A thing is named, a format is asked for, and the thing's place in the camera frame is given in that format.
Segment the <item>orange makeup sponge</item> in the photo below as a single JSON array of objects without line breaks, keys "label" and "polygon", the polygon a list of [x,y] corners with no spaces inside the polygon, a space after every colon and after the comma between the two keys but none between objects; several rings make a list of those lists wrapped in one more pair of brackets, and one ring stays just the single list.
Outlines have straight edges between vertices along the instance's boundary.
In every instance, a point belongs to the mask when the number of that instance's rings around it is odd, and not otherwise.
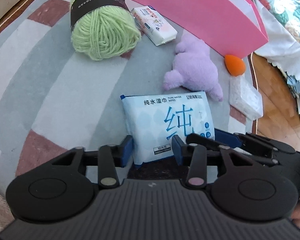
[{"label": "orange makeup sponge", "polygon": [[224,57],[225,66],[232,76],[243,75],[246,70],[245,63],[239,57],[234,55],[225,55]]}]

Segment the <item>blue wet wipes pack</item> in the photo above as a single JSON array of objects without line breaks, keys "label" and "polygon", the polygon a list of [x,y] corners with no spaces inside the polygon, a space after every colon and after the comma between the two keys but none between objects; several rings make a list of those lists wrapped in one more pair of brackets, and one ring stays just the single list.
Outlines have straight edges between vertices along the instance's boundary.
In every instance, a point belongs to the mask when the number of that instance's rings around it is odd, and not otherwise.
[{"label": "blue wet wipes pack", "polygon": [[134,139],[135,165],[173,155],[172,137],[191,133],[215,138],[215,128],[205,92],[121,96],[128,133]]}]

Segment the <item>small white tissue pack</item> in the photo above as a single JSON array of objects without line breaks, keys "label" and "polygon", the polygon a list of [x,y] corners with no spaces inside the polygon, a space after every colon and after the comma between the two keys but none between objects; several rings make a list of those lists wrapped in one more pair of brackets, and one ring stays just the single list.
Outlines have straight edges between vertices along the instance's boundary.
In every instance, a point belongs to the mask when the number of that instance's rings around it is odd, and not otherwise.
[{"label": "small white tissue pack", "polygon": [[177,37],[178,32],[153,7],[136,7],[131,13],[136,25],[156,46],[171,42]]}]

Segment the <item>clear box of floss picks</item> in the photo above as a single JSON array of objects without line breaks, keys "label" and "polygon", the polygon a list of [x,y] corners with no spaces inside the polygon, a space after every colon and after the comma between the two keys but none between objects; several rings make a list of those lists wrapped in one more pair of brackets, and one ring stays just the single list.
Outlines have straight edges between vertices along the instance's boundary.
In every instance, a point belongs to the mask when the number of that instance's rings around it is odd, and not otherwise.
[{"label": "clear box of floss picks", "polygon": [[244,75],[230,77],[229,103],[252,121],[263,116],[262,95]]}]

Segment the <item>white bed skirt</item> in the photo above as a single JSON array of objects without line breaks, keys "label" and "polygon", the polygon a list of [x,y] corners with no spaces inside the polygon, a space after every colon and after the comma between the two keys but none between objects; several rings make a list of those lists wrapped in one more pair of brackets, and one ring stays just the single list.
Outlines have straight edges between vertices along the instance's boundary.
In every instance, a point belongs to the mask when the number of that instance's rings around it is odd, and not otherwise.
[{"label": "white bed skirt", "polygon": [[300,43],[279,23],[259,0],[254,0],[264,23],[268,42],[255,53],[300,81]]}]

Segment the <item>green yarn ball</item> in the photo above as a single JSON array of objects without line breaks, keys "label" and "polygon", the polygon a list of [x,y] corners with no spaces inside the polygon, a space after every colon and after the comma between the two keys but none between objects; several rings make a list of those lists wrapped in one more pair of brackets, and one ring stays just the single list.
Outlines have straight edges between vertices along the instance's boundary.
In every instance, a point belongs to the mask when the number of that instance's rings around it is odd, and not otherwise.
[{"label": "green yarn ball", "polygon": [[71,0],[70,25],[75,51],[95,61],[129,52],[141,40],[125,0]]}]

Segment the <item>pink cardboard box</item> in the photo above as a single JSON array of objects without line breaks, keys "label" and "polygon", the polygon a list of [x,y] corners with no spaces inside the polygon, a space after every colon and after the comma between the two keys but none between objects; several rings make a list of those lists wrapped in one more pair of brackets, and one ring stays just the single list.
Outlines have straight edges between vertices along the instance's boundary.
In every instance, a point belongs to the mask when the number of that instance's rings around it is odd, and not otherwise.
[{"label": "pink cardboard box", "polygon": [[208,44],[219,54],[244,58],[265,45],[268,35],[252,0],[133,0]]}]

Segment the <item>purple plush toy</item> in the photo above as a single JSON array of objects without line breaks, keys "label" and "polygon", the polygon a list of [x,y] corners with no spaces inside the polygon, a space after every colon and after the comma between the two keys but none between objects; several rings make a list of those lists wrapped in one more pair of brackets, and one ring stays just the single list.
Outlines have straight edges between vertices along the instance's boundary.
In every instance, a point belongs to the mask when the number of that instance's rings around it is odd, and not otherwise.
[{"label": "purple plush toy", "polygon": [[175,47],[172,70],[164,75],[164,90],[178,87],[204,91],[215,101],[223,100],[218,69],[210,59],[210,47],[191,33],[182,35]]}]

